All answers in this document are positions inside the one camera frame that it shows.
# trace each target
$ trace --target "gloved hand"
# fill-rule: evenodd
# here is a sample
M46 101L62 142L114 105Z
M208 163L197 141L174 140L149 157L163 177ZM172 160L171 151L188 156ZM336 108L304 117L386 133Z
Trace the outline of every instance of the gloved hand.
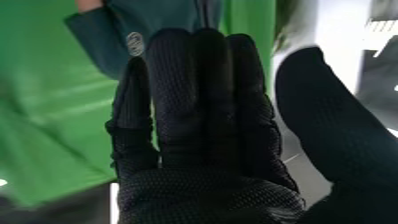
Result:
M288 57L275 93L286 125L334 183L299 223L396 223L398 141L336 78L318 48Z
M251 38L224 38L215 30L194 35L165 30L153 37L146 62L147 68L142 58L130 60L107 123L119 223L295 223L304 201L279 160Z

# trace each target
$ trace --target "dark green cloth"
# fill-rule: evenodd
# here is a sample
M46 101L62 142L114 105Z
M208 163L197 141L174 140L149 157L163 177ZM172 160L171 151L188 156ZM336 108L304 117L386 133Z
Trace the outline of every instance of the dark green cloth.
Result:
M208 2L210 26L219 26L222 1ZM130 52L126 37L137 32L144 43L163 28L190 32L204 26L203 0L108 0L105 7L66 19L66 24L101 72L119 79Z

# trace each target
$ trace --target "finger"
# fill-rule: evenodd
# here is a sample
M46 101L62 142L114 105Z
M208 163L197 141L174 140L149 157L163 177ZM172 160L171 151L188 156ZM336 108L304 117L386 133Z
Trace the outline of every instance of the finger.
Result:
M203 115L192 36L169 29L149 49L149 83L163 167L203 165Z
M206 118L206 162L229 171L240 171L233 66L227 41L217 30L203 29L194 35L194 42Z
M119 179L128 179L135 172L155 169L158 165L158 153L151 145L149 88L142 58L133 58L128 63L107 130L112 135Z
M286 125L334 182L396 187L396 139L352 96L318 48L288 57L277 72L277 104Z
M254 41L247 35L227 38L233 49L238 127L245 149L245 175L297 190L281 161L281 134L265 94L265 73Z

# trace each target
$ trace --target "hand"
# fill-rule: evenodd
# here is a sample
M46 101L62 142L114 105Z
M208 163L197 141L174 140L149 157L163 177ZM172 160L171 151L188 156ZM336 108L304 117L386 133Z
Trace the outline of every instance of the hand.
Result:
M251 38L165 30L133 58L112 120L121 223L291 223L304 211ZM151 145L153 97L160 153Z
M279 111L332 194L299 223L393 223L398 208L398 141L364 109L318 48L286 59L275 80Z
M85 13L103 7L103 0L75 0L78 12Z

